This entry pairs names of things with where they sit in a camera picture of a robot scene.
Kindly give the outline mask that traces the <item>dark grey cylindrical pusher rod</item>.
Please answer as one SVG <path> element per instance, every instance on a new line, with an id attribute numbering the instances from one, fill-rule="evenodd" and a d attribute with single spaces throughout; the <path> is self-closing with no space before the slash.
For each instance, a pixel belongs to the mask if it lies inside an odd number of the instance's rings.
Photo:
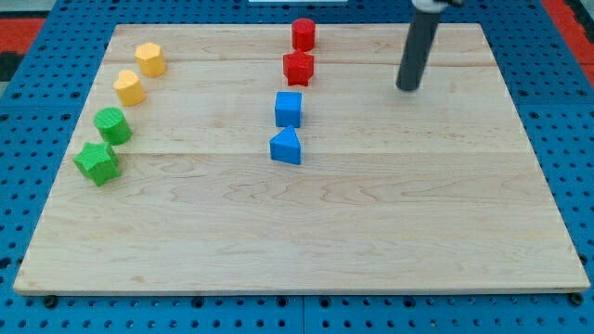
<path id="1" fill-rule="evenodd" d="M 415 91 L 420 87 L 440 19 L 441 13 L 415 10 L 395 81 L 400 90 Z"/>

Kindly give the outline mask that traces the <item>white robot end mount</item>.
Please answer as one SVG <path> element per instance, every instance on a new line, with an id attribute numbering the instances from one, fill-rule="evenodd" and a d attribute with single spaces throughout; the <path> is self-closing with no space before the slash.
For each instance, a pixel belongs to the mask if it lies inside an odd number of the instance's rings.
<path id="1" fill-rule="evenodd" d="M 464 0 L 412 0 L 412 5 L 424 13 L 442 13 L 448 6 L 463 6 Z"/>

